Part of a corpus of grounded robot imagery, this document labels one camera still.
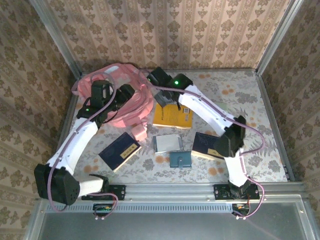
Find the yellow book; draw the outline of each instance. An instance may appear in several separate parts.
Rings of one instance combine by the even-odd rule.
[[[193,111],[188,107],[181,105],[181,110],[174,104],[168,104],[161,107],[158,103],[155,106],[153,118],[154,126],[177,127],[179,129],[192,128]]]

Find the patterned wallpaper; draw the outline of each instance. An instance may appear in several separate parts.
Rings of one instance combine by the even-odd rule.
[[[262,77],[287,155],[320,223],[320,1],[304,1]]]
[[[0,0],[0,239],[22,239],[38,196],[34,168],[55,150],[69,70],[27,1]]]
[[[289,0],[43,0],[78,69],[255,68]]]

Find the floral tablecloth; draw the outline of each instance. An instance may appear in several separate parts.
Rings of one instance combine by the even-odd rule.
[[[186,70],[167,71],[171,76],[183,73],[213,102],[226,103],[226,110],[234,116],[242,115],[247,123],[257,128],[266,140],[266,147],[258,153],[245,156],[248,175],[260,182],[286,182],[286,174],[281,162],[266,109],[260,94],[254,72]],[[79,99],[73,116],[81,108]],[[212,128],[196,114],[193,115],[192,129],[152,126],[154,108],[148,116],[147,139],[141,143],[142,149],[114,173],[99,157],[99,153],[123,132],[131,134],[130,127],[115,128],[104,124],[83,151],[75,169],[75,176],[100,174],[107,176],[111,183],[208,183],[226,182],[228,169],[221,160],[208,160],[192,156],[192,168],[170,168],[169,154],[155,154],[152,137],[179,133],[185,151],[192,149],[196,132],[215,134]],[[244,140],[245,150],[261,144],[259,136],[247,130]]]

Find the small teal wallet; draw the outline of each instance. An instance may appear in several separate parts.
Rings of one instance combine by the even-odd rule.
[[[170,168],[191,168],[191,151],[170,152]]]

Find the dark blue notebook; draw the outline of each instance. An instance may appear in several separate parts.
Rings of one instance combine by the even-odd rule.
[[[99,156],[115,172],[139,149],[140,144],[125,132],[100,152]]]
[[[224,157],[214,148],[214,144],[217,139],[217,136],[196,132],[191,155],[210,160],[214,160],[215,158],[224,159]]]

